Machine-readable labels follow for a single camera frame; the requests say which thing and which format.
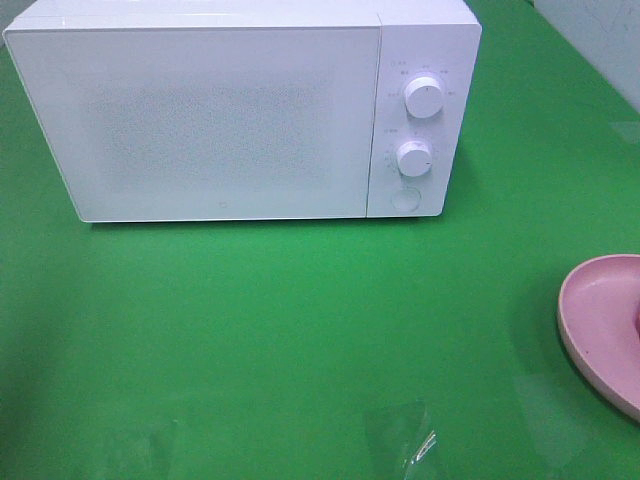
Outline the white timer knob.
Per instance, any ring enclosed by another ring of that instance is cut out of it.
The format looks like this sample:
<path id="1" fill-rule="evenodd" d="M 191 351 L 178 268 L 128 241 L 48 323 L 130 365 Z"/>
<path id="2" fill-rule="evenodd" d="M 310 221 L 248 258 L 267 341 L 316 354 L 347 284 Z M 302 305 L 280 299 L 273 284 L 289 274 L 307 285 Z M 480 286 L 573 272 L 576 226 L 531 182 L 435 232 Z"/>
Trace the white timer knob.
<path id="1" fill-rule="evenodd" d="M 396 151 L 396 163 L 401 175 L 416 178 L 427 174 L 433 165 L 433 152 L 428 143 L 405 142 Z"/>

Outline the white microwave oven body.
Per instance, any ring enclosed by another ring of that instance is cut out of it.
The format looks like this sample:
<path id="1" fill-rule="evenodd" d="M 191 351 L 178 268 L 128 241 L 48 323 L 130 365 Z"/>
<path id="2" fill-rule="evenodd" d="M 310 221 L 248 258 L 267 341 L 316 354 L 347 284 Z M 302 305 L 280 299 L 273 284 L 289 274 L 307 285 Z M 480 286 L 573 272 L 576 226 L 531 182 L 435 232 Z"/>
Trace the white microwave oven body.
<path id="1" fill-rule="evenodd" d="M 443 210 L 482 34 L 462 1 L 37 1 L 6 27 L 3 39 L 16 68 L 11 31 L 361 27 L 380 32 L 366 212 L 331 218 L 436 216 Z M 444 106 L 417 119 L 408 114 L 403 91 L 423 74 L 443 83 Z M 396 163 L 398 147 L 410 141 L 428 143 L 433 152 L 431 170 L 416 178 L 401 175 Z M 399 212 L 392 195 L 408 187 L 420 191 L 421 203 Z"/>

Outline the pink round plate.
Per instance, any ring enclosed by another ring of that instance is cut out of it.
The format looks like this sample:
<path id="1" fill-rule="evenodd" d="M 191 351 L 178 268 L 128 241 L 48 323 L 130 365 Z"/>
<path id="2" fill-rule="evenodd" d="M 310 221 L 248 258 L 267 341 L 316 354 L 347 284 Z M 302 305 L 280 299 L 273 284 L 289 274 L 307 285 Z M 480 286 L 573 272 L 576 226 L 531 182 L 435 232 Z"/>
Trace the pink round plate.
<path id="1" fill-rule="evenodd" d="M 639 420 L 639 256 L 586 260 L 563 280 L 557 326 L 587 382 L 610 404 Z"/>

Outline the round white door button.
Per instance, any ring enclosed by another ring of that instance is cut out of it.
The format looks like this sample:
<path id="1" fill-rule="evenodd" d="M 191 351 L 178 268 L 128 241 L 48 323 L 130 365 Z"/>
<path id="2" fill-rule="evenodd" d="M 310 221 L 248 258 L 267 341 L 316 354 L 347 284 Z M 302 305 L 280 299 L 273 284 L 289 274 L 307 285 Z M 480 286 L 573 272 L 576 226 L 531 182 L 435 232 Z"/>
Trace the round white door button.
<path id="1" fill-rule="evenodd" d="M 392 195 L 391 203 L 399 212 L 413 212 L 421 203 L 421 193 L 416 188 L 402 188 Z"/>

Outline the white microwave door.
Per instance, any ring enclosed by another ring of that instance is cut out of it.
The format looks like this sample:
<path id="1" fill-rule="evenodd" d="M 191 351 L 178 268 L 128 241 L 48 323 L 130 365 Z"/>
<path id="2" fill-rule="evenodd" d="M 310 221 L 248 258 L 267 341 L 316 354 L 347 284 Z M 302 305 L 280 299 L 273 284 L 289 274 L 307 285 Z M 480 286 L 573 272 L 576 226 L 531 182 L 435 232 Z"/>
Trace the white microwave door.
<path id="1" fill-rule="evenodd" d="M 377 28 L 11 31 L 85 222 L 361 217 Z"/>

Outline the upper white power knob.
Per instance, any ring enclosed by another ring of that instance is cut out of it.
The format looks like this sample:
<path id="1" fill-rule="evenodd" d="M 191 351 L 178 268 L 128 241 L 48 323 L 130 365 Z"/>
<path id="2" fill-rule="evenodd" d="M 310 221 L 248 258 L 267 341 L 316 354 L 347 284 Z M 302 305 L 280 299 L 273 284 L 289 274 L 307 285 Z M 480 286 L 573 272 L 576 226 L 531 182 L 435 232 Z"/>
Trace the upper white power knob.
<path id="1" fill-rule="evenodd" d="M 404 87 L 404 104 L 408 114 L 417 119 L 428 119 L 444 106 L 444 85 L 432 74 L 423 74 L 410 80 Z"/>

